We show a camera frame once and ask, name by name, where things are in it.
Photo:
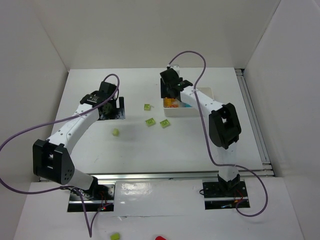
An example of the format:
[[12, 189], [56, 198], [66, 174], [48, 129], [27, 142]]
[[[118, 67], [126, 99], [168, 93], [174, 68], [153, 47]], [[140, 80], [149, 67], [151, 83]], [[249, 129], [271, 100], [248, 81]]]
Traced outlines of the yellow lego long brick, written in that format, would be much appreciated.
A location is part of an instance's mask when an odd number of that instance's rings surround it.
[[164, 98], [163, 99], [163, 103], [164, 103], [164, 107], [165, 108], [168, 108], [169, 106], [173, 105], [175, 102], [175, 99], [174, 98]]

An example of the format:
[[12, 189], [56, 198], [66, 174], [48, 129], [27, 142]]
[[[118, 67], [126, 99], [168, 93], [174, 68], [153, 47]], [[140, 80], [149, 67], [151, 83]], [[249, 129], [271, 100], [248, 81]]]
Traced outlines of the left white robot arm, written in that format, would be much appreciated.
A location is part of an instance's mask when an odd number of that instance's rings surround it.
[[71, 153], [88, 128], [112, 111], [119, 87], [102, 81], [99, 90], [86, 94], [65, 124], [46, 140], [32, 146], [33, 173], [60, 185], [89, 190], [97, 184], [93, 176], [76, 169]]

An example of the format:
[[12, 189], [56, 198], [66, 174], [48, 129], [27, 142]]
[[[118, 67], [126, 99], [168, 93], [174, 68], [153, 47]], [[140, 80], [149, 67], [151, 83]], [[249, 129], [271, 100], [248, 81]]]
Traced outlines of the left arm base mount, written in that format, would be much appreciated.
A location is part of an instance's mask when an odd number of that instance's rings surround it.
[[[104, 184], [104, 188], [99, 190], [97, 195], [89, 196], [82, 190], [79, 192], [82, 195], [85, 209], [87, 212], [96, 212], [101, 208], [102, 212], [113, 212], [114, 211], [114, 197], [115, 197], [116, 185], [114, 183]], [[72, 190], [69, 195], [67, 212], [69, 213], [82, 213], [83, 206], [81, 197], [79, 194]]]

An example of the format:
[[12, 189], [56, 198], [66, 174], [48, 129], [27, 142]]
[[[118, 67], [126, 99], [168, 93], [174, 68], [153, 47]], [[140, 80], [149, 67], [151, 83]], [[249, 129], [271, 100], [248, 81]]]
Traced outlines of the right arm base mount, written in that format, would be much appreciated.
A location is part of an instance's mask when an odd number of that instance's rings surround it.
[[245, 181], [241, 180], [231, 190], [221, 189], [217, 178], [202, 180], [202, 187], [199, 194], [204, 199], [205, 210], [226, 210], [238, 208], [250, 208], [249, 195]]

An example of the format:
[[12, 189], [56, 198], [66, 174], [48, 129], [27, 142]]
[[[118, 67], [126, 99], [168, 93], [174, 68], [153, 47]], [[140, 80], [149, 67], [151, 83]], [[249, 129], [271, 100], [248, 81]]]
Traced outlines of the orange printed lego brick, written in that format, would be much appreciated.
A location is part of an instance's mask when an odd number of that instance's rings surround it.
[[178, 108], [179, 105], [178, 104], [170, 104], [170, 105], [167, 105], [165, 108]]

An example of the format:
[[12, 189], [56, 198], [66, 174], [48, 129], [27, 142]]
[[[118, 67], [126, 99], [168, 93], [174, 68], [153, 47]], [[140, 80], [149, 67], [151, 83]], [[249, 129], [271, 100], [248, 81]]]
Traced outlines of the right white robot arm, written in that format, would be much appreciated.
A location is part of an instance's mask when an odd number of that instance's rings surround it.
[[227, 189], [236, 186], [240, 182], [236, 150], [242, 129], [235, 106], [222, 104], [201, 92], [180, 77], [177, 66], [160, 73], [160, 92], [161, 98], [177, 99], [198, 110], [202, 123], [208, 121], [208, 130], [204, 133], [217, 147], [218, 181]]

